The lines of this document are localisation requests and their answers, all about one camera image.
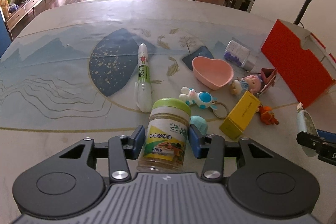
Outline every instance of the key ring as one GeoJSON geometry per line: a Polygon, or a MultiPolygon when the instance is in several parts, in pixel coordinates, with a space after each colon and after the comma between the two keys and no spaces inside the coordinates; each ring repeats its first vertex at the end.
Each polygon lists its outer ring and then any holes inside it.
{"type": "Polygon", "coordinates": [[[230,113],[229,109],[228,109],[227,106],[226,106],[225,104],[223,104],[222,102],[215,101],[214,105],[216,105],[216,104],[218,104],[218,105],[222,105],[223,107],[225,107],[225,109],[226,109],[226,115],[223,116],[223,117],[217,115],[216,112],[217,112],[218,109],[217,109],[217,110],[213,110],[213,109],[212,109],[213,114],[215,114],[215,116],[216,116],[217,118],[225,119],[225,118],[229,115],[229,113],[230,113]]]}

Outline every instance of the toy figurine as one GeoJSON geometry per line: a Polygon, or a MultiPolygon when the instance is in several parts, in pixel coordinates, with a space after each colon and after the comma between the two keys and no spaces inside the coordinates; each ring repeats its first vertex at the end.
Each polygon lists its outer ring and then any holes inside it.
{"type": "Polygon", "coordinates": [[[194,89],[186,88],[185,86],[181,89],[180,96],[178,97],[181,101],[184,101],[187,105],[198,105],[199,108],[212,108],[216,110],[217,107],[214,105],[216,103],[216,98],[212,97],[208,92],[197,93],[194,89]]]}
{"type": "Polygon", "coordinates": [[[260,120],[263,123],[267,125],[279,124],[279,121],[275,119],[274,113],[269,106],[259,105],[257,112],[260,114],[260,120]]]}
{"type": "Polygon", "coordinates": [[[238,80],[233,80],[230,85],[232,94],[238,95],[249,91],[256,94],[261,91],[261,79],[256,75],[249,75],[238,80]]]}

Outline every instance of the bowl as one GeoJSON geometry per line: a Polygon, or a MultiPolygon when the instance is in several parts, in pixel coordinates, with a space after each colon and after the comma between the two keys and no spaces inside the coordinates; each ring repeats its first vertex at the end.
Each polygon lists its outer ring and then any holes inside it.
{"type": "Polygon", "coordinates": [[[200,82],[212,90],[218,90],[230,83],[234,74],[229,63],[204,56],[193,59],[193,72],[200,82]]]}

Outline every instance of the orange toy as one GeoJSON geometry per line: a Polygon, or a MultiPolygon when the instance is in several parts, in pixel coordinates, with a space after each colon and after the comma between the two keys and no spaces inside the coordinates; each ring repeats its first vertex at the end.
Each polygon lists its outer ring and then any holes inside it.
{"type": "Polygon", "coordinates": [[[275,119],[274,113],[272,112],[272,109],[269,106],[259,105],[257,112],[260,114],[260,120],[263,123],[267,125],[279,124],[279,121],[275,119]]]}

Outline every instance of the keychain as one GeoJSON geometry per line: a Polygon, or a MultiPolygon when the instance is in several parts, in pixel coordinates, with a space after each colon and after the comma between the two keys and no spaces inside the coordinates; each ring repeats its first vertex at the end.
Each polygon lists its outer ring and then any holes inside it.
{"type": "Polygon", "coordinates": [[[213,114],[220,119],[225,119],[229,114],[227,106],[221,102],[217,101],[217,98],[212,97],[208,92],[197,93],[194,89],[186,88],[185,86],[181,89],[180,96],[178,97],[181,101],[185,102],[187,105],[197,105],[200,109],[211,108],[213,114]],[[222,105],[226,109],[226,116],[219,116],[216,112],[218,110],[216,104],[222,105]]]}

